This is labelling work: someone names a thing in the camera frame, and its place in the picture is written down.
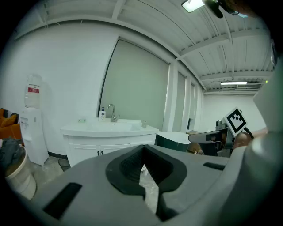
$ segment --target soap dispenser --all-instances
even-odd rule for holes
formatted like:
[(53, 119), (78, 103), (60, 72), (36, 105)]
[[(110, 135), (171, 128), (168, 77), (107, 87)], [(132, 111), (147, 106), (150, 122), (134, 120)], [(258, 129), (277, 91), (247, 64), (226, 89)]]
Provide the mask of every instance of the soap dispenser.
[(104, 107), (102, 107), (102, 110), (99, 111), (99, 121), (105, 121), (106, 118), (106, 112), (104, 111)]

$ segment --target white vanity cabinet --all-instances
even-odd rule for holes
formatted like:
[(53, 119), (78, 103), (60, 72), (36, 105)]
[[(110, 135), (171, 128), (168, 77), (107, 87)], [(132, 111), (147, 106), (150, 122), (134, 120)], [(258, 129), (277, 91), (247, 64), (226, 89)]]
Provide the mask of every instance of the white vanity cabinet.
[(158, 129), (143, 128), (139, 120), (119, 119), (112, 123), (110, 119), (99, 122), (98, 118), (92, 118), (86, 123), (70, 123), (61, 128), (61, 133), (70, 166), (74, 166), (122, 148), (154, 144)]
[(117, 151), (122, 148), (130, 147), (130, 144), (116, 144), (116, 145), (101, 145), (100, 146), (100, 153), (101, 155), (103, 154), (108, 154), (113, 151)]
[(122, 148), (140, 144), (154, 144), (156, 134), (129, 137), (83, 137), (63, 135), (70, 166)]

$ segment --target ceiling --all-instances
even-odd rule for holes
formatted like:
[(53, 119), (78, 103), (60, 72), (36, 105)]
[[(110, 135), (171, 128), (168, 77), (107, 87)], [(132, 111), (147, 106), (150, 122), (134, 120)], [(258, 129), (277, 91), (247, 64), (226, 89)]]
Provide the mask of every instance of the ceiling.
[[(184, 0), (45, 0), (16, 29), (17, 37), (72, 19), (104, 20), (141, 32), (185, 64), (206, 94), (255, 94), (273, 71), (269, 32), (259, 18), (225, 11), (219, 19), (203, 6), (188, 13)], [(243, 87), (221, 81), (244, 80)]]

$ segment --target ceiling light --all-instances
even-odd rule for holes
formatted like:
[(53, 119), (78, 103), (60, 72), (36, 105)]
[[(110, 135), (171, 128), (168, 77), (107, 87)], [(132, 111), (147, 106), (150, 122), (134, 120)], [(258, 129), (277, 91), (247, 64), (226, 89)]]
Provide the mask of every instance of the ceiling light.
[(182, 4), (184, 9), (187, 10), (188, 12), (193, 12), (194, 10), (198, 9), (203, 5), (204, 3), (202, 0), (188, 0)]
[(246, 85), (247, 82), (222, 82), (221, 85)]

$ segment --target white wall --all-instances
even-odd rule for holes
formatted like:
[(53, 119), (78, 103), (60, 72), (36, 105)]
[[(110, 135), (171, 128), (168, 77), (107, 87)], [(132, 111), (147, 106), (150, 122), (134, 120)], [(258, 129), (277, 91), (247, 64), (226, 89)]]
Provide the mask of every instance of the white wall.
[(242, 110), (250, 131), (265, 128), (264, 120), (252, 99), (253, 97), (244, 96), (204, 95), (200, 131), (215, 130), (216, 121), (221, 120), (235, 107)]
[[(39, 74), (44, 81), (41, 109), (47, 149), (65, 155), (60, 128), (96, 115), (103, 77), (119, 37), (168, 63), (174, 61), (154, 41), (122, 27), (106, 23), (49, 26), (12, 41), (5, 49), (0, 60), (0, 107), (20, 113), (27, 76)], [(191, 76), (179, 63), (178, 70)]]

